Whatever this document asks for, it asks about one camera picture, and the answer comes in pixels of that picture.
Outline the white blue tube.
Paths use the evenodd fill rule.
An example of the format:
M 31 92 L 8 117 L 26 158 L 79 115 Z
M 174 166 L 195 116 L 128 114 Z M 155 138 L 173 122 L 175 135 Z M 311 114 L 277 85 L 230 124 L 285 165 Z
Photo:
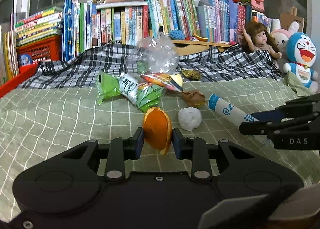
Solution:
M 215 94 L 211 94 L 208 100 L 208 108 L 234 124 L 237 128 L 239 128 L 243 122 L 258 121 L 258 119 L 252 115 L 245 113 Z

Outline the white tissue ball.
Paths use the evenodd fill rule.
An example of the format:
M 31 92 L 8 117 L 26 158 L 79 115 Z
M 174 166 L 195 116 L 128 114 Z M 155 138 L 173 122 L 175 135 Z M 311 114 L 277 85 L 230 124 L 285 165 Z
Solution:
M 202 115 L 199 109 L 194 107 L 183 108 L 178 112 L 178 122 L 182 129 L 193 131 L 202 122 Z

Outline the orange peel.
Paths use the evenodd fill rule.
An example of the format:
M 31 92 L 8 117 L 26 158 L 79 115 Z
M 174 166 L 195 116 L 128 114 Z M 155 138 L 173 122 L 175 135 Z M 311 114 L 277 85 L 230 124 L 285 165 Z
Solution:
M 143 120 L 144 141 L 165 156 L 172 139 L 172 124 L 169 115 L 160 107 L 147 110 Z

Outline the green snack wrapper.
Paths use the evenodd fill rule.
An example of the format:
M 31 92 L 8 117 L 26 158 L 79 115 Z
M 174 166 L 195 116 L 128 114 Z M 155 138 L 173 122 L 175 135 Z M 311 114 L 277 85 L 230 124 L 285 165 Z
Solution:
M 95 83 L 97 89 L 97 104 L 104 100 L 123 95 L 133 105 L 137 105 L 138 81 L 129 74 L 122 73 L 120 77 L 113 77 L 100 71 Z
M 148 82 L 140 83 L 137 90 L 137 107 L 146 113 L 160 103 L 164 87 Z

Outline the red crate under books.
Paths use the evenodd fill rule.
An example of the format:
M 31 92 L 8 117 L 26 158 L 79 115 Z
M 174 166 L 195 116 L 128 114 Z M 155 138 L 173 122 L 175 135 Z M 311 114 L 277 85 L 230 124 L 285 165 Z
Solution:
M 61 35 L 52 35 L 36 42 L 17 47 L 19 66 L 37 64 L 41 61 L 60 61 L 61 55 Z

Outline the stack of flat books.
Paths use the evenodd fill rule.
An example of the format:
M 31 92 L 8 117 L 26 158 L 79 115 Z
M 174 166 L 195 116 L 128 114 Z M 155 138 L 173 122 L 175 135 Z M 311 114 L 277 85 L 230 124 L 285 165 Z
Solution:
M 46 37 L 61 35 L 63 9 L 51 7 L 19 20 L 14 25 L 16 45 L 23 46 Z

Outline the green checked bed sheet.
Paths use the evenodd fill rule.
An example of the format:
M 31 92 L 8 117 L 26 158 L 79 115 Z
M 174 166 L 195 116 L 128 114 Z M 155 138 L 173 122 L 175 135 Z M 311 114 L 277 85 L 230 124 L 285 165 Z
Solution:
M 297 94 L 269 78 L 239 81 L 187 82 L 185 90 L 216 94 L 246 113 L 272 110 Z M 126 98 L 97 104 L 95 88 L 16 89 L 1 99 L 1 219 L 19 213 L 12 193 L 16 176 L 88 139 L 109 143 L 130 137 L 142 125 L 143 113 Z M 215 144 L 231 140 L 298 173 L 306 185 L 319 182 L 317 151 L 276 150 L 243 136 L 220 115 L 202 106 L 202 123 L 190 136 Z

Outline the blue Doraemon plush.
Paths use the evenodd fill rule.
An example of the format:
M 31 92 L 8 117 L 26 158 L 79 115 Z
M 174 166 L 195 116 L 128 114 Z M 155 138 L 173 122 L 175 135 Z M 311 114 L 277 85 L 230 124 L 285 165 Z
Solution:
M 316 61 L 317 50 L 312 40 L 304 33 L 294 33 L 286 46 L 288 63 L 283 66 L 283 72 L 293 73 L 304 87 L 312 92 L 318 90 L 318 73 L 311 67 Z

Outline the brown crumpled wrapper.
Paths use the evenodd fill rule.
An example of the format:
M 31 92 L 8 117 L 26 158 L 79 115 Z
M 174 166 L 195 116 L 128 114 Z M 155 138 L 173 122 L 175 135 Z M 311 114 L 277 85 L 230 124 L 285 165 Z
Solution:
M 206 102 L 204 94 L 198 89 L 182 91 L 180 95 L 190 107 L 201 108 Z

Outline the brown haired doll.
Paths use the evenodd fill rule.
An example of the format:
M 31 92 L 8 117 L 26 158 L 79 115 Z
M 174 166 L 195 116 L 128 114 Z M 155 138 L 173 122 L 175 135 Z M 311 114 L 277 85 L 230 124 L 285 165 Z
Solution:
M 275 39 L 268 33 L 264 24 L 250 22 L 242 28 L 242 33 L 244 38 L 241 46 L 244 51 L 256 52 L 258 50 L 266 50 L 274 59 L 282 57 Z

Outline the orange striped snack wrapper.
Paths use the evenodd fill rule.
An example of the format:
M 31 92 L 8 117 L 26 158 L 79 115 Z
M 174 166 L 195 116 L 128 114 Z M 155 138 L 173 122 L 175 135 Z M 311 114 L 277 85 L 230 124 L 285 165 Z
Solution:
M 181 92 L 183 90 L 183 78 L 180 74 L 169 75 L 164 73 L 144 73 L 140 75 L 141 78 L 159 85 L 160 87 L 165 87 L 168 90 Z

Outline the left upright book row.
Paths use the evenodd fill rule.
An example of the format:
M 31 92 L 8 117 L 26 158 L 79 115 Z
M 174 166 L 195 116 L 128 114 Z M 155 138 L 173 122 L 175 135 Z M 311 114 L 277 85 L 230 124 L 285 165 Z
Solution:
M 20 73 L 16 50 L 16 33 L 9 23 L 1 24 L 1 85 Z

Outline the wooden drawer organizer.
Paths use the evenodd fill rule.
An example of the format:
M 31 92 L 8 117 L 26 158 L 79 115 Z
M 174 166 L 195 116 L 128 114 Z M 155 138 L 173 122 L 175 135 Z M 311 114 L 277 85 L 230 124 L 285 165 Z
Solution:
M 191 55 L 208 50 L 210 47 L 216 47 L 219 52 L 224 52 L 230 44 L 212 43 L 192 40 L 172 40 L 176 51 L 180 56 Z

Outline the blue yarn ball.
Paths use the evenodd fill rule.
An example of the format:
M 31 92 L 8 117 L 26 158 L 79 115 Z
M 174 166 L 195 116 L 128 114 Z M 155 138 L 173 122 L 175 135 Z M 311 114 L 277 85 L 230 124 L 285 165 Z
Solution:
M 173 40 L 185 40 L 185 35 L 181 30 L 171 30 L 169 36 Z

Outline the middle upright book row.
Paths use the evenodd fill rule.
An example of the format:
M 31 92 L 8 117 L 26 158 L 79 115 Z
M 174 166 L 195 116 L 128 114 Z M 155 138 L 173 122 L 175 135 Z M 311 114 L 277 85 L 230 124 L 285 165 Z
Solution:
M 146 0 L 64 0 L 62 60 L 105 44 L 137 45 L 149 37 Z

